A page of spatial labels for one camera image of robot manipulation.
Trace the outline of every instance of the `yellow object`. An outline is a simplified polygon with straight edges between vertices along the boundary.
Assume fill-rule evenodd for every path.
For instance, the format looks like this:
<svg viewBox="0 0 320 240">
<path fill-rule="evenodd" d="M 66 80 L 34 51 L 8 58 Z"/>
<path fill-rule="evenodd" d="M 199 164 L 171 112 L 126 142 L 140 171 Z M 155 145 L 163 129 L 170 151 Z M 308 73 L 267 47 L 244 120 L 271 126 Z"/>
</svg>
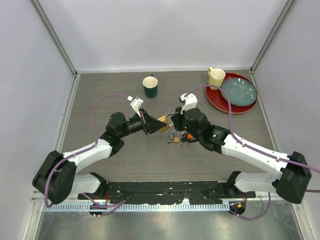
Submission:
<svg viewBox="0 0 320 240">
<path fill-rule="evenodd" d="M 218 87 L 221 87 L 221 85 L 224 82 L 224 79 L 226 77 L 225 71 L 223 71 L 220 68 L 212 68 L 212 67 L 210 67 L 208 69 L 208 75 L 209 75 L 208 83 L 212 84 L 212 85 L 216 85 Z M 210 89 L 211 90 L 217 90 L 213 86 L 211 86 Z"/>
<path fill-rule="evenodd" d="M 170 125 L 169 125 L 169 122 L 168 122 L 166 116 L 159 117 L 158 120 L 161 121 L 161 122 L 166 123 L 166 126 L 163 127 L 163 128 L 161 128 L 161 129 L 159 130 L 159 133 L 162 134 L 162 133 L 164 133 L 165 131 L 167 131 L 168 129 L 170 129 Z"/>
</svg>

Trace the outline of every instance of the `red plate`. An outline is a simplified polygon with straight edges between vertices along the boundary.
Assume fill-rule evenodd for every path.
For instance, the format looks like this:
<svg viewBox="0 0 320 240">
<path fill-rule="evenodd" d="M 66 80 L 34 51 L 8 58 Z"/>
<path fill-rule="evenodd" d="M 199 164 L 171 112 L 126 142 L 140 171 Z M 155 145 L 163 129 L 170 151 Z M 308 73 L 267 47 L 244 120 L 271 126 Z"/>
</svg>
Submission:
<svg viewBox="0 0 320 240">
<path fill-rule="evenodd" d="M 231 73 L 231 72 L 225 73 L 225 78 L 223 81 L 226 81 L 231 78 L 241 78 L 241 79 L 245 79 L 251 83 L 251 81 L 249 79 L 245 78 L 244 76 L 241 76 L 236 73 Z M 211 90 L 210 87 L 207 86 L 205 88 L 205 95 L 208 98 L 209 102 L 215 108 L 219 109 L 220 111 L 222 111 L 224 113 L 229 113 L 228 102 L 224 99 L 224 97 L 222 96 L 222 94 L 220 93 L 219 90 Z M 232 114 L 246 113 L 246 112 L 250 111 L 257 104 L 257 102 L 258 102 L 258 100 L 256 100 L 254 103 L 252 103 L 249 106 L 235 106 L 235 105 L 231 104 L 231 111 L 232 111 L 231 113 Z"/>
</svg>

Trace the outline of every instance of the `wall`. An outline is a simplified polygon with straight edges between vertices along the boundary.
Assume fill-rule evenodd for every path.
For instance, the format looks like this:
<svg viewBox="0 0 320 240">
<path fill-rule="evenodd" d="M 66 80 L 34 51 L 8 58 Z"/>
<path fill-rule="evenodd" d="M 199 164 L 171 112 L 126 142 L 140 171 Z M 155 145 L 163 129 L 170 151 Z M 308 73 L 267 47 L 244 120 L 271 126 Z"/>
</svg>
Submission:
<svg viewBox="0 0 320 240">
<path fill-rule="evenodd" d="M 0 36 L 0 239 L 21 240 L 73 77 L 29 1 L 0 1 Z"/>
<path fill-rule="evenodd" d="M 251 67 L 286 0 L 40 0 L 77 70 Z"/>
<path fill-rule="evenodd" d="M 298 0 L 256 71 L 280 149 L 297 151 L 320 169 L 320 1 Z M 320 189 L 313 172 L 309 189 Z M 320 194 L 306 193 L 308 214 L 320 239 Z"/>
</svg>

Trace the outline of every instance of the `reflective floor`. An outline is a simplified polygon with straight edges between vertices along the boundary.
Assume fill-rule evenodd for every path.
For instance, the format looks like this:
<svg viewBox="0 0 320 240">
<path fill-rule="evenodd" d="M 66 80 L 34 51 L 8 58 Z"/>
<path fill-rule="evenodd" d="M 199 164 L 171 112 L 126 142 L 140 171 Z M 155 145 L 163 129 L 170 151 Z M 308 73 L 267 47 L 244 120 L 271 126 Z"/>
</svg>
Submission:
<svg viewBox="0 0 320 240">
<path fill-rule="evenodd" d="M 249 201 L 244 216 L 259 216 L 266 206 L 266 201 Z M 302 240 L 303 237 L 293 206 L 273 200 L 269 213 L 255 221 L 219 211 L 119 212 L 95 219 L 86 212 L 43 212 L 35 239 Z"/>
</svg>

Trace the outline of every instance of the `green mug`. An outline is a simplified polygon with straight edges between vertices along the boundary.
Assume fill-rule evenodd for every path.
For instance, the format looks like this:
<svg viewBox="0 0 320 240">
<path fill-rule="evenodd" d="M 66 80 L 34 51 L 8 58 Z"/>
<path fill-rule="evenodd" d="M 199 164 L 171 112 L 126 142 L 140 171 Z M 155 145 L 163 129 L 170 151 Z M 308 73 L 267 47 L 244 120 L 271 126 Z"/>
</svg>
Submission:
<svg viewBox="0 0 320 240">
<path fill-rule="evenodd" d="M 144 88 L 145 95 L 153 99 L 157 96 L 158 93 L 158 80 L 151 74 L 150 76 L 147 76 L 142 81 L 142 85 Z"/>
</svg>

